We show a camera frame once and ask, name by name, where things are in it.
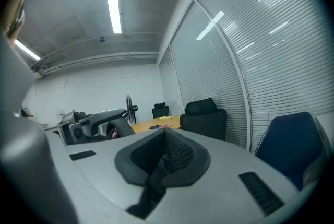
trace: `standing fan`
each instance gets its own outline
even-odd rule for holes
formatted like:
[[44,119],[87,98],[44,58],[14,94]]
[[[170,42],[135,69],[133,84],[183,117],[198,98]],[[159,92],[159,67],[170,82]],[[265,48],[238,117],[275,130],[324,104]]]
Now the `standing fan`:
[[135,112],[138,111],[138,106],[133,106],[130,95],[126,96],[126,110],[128,112],[128,121],[130,124],[137,123]]

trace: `black vent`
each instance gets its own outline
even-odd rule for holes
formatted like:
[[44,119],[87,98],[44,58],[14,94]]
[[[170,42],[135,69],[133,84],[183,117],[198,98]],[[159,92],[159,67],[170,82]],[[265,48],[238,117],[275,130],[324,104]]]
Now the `black vent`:
[[268,185],[255,172],[240,174],[239,178],[266,216],[284,205],[281,199],[272,192]]
[[75,161],[75,160],[87,158],[87,157],[90,157],[90,156],[93,156],[93,155],[96,155],[96,152],[90,150],[90,151],[79,152],[77,154],[72,154],[72,155],[69,155],[69,156],[73,161]]

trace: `window blinds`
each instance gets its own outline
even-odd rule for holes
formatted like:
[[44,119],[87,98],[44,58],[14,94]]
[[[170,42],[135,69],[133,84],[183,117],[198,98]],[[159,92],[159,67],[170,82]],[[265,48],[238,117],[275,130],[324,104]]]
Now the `window blinds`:
[[[223,14],[215,19],[224,18]],[[246,148],[247,120],[241,84],[231,56],[211,20],[193,3],[171,42],[184,107],[213,98],[228,114],[226,140]]]
[[318,0],[198,1],[212,18],[224,12],[217,25],[246,82],[253,152],[274,117],[334,110],[333,37]]
[[171,50],[168,47],[159,64],[165,103],[169,106],[169,115],[184,114],[183,102],[178,85]]

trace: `ceiling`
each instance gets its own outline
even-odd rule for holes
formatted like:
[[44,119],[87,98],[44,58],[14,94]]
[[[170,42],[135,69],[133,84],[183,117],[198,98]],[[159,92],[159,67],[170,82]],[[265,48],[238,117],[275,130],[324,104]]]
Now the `ceiling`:
[[[25,0],[26,21],[19,39],[42,57],[35,67],[97,55],[158,51],[176,2],[119,0],[122,34],[114,34],[107,0]],[[17,51],[28,65],[34,63]]]

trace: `office chair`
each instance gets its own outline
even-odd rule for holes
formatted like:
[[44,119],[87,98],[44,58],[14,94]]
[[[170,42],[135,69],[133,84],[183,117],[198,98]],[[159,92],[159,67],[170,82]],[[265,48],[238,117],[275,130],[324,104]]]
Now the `office chair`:
[[226,125],[226,111],[218,109],[211,98],[188,103],[180,117],[182,130],[219,140],[226,138]]
[[301,190],[304,178],[314,177],[319,170],[307,172],[323,152],[316,123],[308,112],[301,112],[275,117],[257,146],[255,156],[276,168]]
[[153,118],[168,116],[169,106],[166,106],[166,103],[156,103],[154,107],[155,108],[152,109]]

